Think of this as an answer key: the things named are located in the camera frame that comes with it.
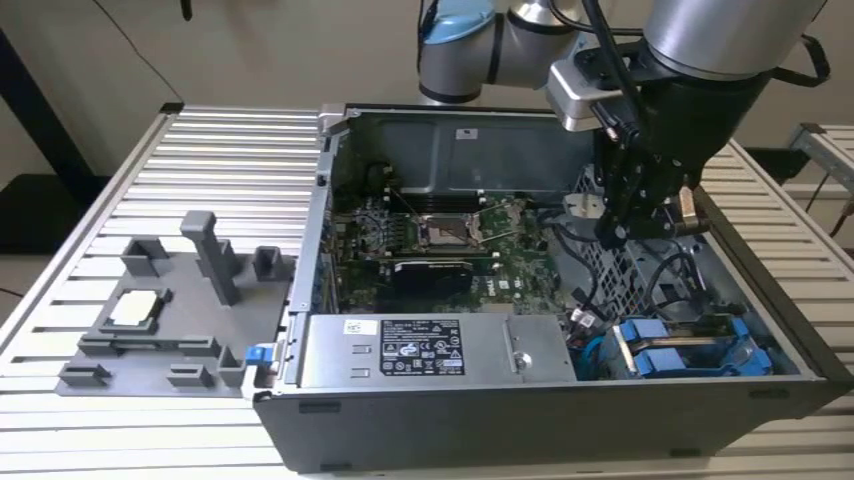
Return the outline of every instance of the warning label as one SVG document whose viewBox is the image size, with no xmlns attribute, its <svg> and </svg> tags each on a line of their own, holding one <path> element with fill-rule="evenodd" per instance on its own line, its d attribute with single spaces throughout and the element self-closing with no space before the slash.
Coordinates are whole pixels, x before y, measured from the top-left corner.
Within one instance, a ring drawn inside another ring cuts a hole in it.
<svg viewBox="0 0 854 480">
<path fill-rule="evenodd" d="M 464 375 L 459 320 L 383 320 L 383 375 Z"/>
</svg>

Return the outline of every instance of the grey holder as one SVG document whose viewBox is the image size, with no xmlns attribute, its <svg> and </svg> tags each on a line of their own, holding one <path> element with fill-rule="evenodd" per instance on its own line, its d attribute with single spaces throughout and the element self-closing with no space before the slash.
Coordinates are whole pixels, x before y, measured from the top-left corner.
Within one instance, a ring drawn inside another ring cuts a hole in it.
<svg viewBox="0 0 854 480">
<path fill-rule="evenodd" d="M 275 340 L 294 259 L 276 247 L 235 255 L 215 223 L 210 212 L 190 212 L 182 224 L 199 255 L 167 254 L 158 239 L 131 241 L 128 271 L 60 372 L 60 395 L 242 396 L 243 354 Z M 116 324 L 111 315 L 134 291 L 155 292 L 158 301 L 138 325 Z"/>
<path fill-rule="evenodd" d="M 109 379 L 109 372 L 100 363 L 85 365 L 67 364 L 59 372 L 59 378 L 73 387 L 103 387 Z"/>
<path fill-rule="evenodd" d="M 122 262 L 135 277 L 156 277 L 152 260 L 170 258 L 156 238 L 135 238 L 122 252 Z"/>
<path fill-rule="evenodd" d="M 211 280 L 214 291 L 223 305 L 234 305 L 240 301 L 240 292 L 232 280 L 235 258 L 231 245 L 220 246 L 214 234 L 216 217 L 211 212 L 191 211 L 182 222 L 182 235 L 196 245 L 202 274 Z"/>
</svg>

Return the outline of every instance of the aluminum extrusion table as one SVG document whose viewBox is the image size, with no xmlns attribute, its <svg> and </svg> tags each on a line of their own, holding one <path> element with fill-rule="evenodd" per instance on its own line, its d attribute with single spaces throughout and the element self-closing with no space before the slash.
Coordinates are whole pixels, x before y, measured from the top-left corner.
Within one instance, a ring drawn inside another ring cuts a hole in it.
<svg viewBox="0 0 854 480">
<path fill-rule="evenodd" d="M 212 210 L 239 252 L 296 255 L 314 182 L 314 111 L 186 107 L 160 114 L 99 201 L 0 328 L 0 474 L 39 479 L 296 477 L 247 401 L 64 398 L 57 372 L 124 266 L 134 235 L 190 251 L 179 224 Z M 854 370 L 854 263 L 731 143 L 703 187 L 803 314 Z M 371 478 L 374 475 L 350 475 Z M 386 478 L 854 477 L 854 396 L 803 420 L 762 426 L 711 459 L 490 467 Z"/>
</svg>

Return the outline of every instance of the white component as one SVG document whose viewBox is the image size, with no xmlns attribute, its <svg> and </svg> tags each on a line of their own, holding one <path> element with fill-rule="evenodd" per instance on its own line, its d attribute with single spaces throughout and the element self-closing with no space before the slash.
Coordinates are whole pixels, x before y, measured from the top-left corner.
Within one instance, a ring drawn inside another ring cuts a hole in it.
<svg viewBox="0 0 854 480">
<path fill-rule="evenodd" d="M 134 290 L 123 293 L 109 313 L 112 323 L 131 327 L 138 326 L 151 316 L 156 303 L 158 294 L 154 290 Z"/>
<path fill-rule="evenodd" d="M 379 322 L 376 320 L 355 320 L 344 321 L 344 335 L 376 335 L 379 330 Z"/>
<path fill-rule="evenodd" d="M 456 129 L 456 139 L 458 140 L 476 140 L 478 139 L 478 129 L 476 128 L 458 128 Z"/>
<path fill-rule="evenodd" d="M 593 326 L 594 322 L 597 321 L 597 316 L 577 308 L 573 311 L 573 315 L 570 317 L 570 320 L 573 320 L 573 322 L 578 323 L 582 327 L 590 328 Z"/>
<path fill-rule="evenodd" d="M 605 213 L 605 201 L 593 193 L 573 193 L 563 197 L 570 215 L 577 218 L 598 219 Z"/>
</svg>

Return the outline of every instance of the motherboard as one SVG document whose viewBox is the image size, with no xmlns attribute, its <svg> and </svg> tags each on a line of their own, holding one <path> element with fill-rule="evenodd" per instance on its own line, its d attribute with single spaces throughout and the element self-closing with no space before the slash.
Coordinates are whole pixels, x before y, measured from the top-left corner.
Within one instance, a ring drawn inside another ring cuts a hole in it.
<svg viewBox="0 0 854 480">
<path fill-rule="evenodd" d="M 528 198 L 386 193 L 335 216 L 342 313 L 566 311 Z"/>
</svg>

